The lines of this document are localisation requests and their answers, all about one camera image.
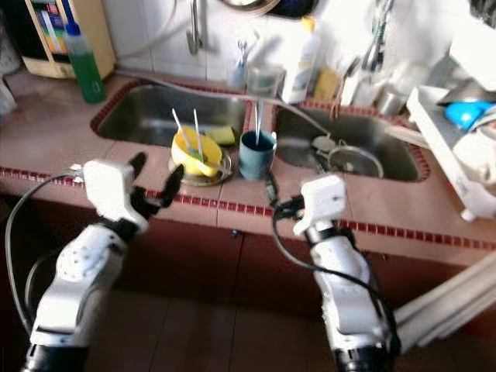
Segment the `yellow sponge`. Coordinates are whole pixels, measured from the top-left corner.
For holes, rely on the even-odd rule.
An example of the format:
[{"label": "yellow sponge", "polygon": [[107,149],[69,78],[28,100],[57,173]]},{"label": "yellow sponge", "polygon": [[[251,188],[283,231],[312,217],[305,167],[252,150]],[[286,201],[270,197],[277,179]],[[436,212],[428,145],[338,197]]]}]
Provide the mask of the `yellow sponge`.
[{"label": "yellow sponge", "polygon": [[233,145],[235,143],[233,128],[223,126],[221,128],[210,129],[205,135],[210,137],[218,145]]}]

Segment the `bottle cap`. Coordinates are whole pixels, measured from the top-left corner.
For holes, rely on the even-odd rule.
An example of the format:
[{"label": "bottle cap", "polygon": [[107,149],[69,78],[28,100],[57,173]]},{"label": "bottle cap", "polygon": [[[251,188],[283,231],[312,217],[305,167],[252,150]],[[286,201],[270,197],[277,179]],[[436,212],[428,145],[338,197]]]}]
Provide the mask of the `bottle cap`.
[{"label": "bottle cap", "polygon": [[315,17],[312,17],[311,15],[305,15],[304,17],[301,18],[301,24],[308,31],[313,33],[313,30],[315,29]]},{"label": "bottle cap", "polygon": [[69,22],[67,25],[65,25],[65,30],[71,36],[81,35],[81,30],[79,29],[79,25],[76,22]]}]

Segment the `kitchen counter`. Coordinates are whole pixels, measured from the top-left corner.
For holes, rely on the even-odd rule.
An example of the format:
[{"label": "kitchen counter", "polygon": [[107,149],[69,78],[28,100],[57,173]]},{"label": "kitchen counter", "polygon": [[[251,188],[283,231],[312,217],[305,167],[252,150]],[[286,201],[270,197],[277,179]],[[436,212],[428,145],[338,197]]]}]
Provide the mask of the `kitchen counter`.
[{"label": "kitchen counter", "polygon": [[[217,84],[167,79],[219,88]],[[127,77],[110,77],[105,82],[108,98],[131,81]],[[1,193],[20,195],[36,181],[65,171],[72,164],[95,158],[126,162],[139,151],[148,153],[148,161],[136,184],[150,191],[162,188],[169,174],[170,150],[99,137],[91,129],[90,121],[106,102],[87,105],[75,82],[37,77],[25,71],[8,77],[7,82],[18,108],[3,117],[0,124]],[[376,115],[372,110],[361,111]],[[273,117],[274,110],[268,107],[265,129],[272,129]],[[253,128],[254,115],[249,119]],[[429,169],[428,177],[420,182],[343,175],[348,202],[342,224],[355,231],[359,247],[461,265],[470,265],[496,250],[496,221],[463,221],[460,218],[463,206],[436,159],[428,150],[415,149],[415,152],[421,155],[420,165]],[[237,153],[232,157],[237,164]],[[296,195],[302,180],[315,176],[312,169],[294,167],[278,158],[274,160],[273,171],[282,200]],[[91,207],[84,189],[71,182],[51,184],[35,198]],[[157,218],[270,234],[270,214],[264,183],[245,181],[235,171],[222,185],[210,188],[182,185],[176,202],[160,211]],[[291,226],[292,222],[281,223],[283,236],[294,238]]]}]

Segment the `yellow bowl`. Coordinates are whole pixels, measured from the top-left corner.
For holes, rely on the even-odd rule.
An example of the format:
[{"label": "yellow bowl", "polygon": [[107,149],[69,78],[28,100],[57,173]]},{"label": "yellow bowl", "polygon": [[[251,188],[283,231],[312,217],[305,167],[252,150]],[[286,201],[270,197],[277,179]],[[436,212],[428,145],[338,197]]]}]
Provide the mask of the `yellow bowl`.
[{"label": "yellow bowl", "polygon": [[[198,142],[196,140],[196,131],[187,126],[183,126],[183,132],[188,138],[188,142],[193,149],[198,151]],[[216,166],[220,165],[222,159],[222,151],[213,140],[207,136],[200,135],[201,148],[203,150],[203,157],[206,158],[208,165],[202,163],[196,157],[192,157],[188,152],[188,147],[181,134],[177,132],[172,141],[172,148],[170,154],[176,164],[183,164],[184,171],[194,175],[205,175],[207,177],[214,177],[219,171]]]}]

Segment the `stainless steel sink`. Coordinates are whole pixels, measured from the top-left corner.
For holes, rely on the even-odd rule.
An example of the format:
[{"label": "stainless steel sink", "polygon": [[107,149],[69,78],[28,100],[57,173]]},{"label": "stainless steel sink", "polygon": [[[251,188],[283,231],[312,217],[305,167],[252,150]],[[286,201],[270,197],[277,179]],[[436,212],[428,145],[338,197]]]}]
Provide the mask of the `stainless steel sink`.
[{"label": "stainless steel sink", "polygon": [[[384,168],[384,178],[397,181],[419,179],[419,169],[408,145],[384,131],[384,128],[390,125],[388,122],[367,115],[346,114],[332,121],[328,112],[304,111],[330,131],[332,139],[337,143],[344,140],[348,145],[372,153]],[[315,166],[308,152],[312,140],[322,135],[321,131],[294,113],[281,108],[276,116],[276,133],[278,157],[299,167]]]},{"label": "stainless steel sink", "polygon": [[176,110],[181,124],[192,127],[195,127],[193,109],[196,109],[203,133],[231,126],[239,142],[246,114],[243,101],[202,97],[153,84],[132,88],[96,131],[112,140],[170,147],[177,132],[172,109]]}]

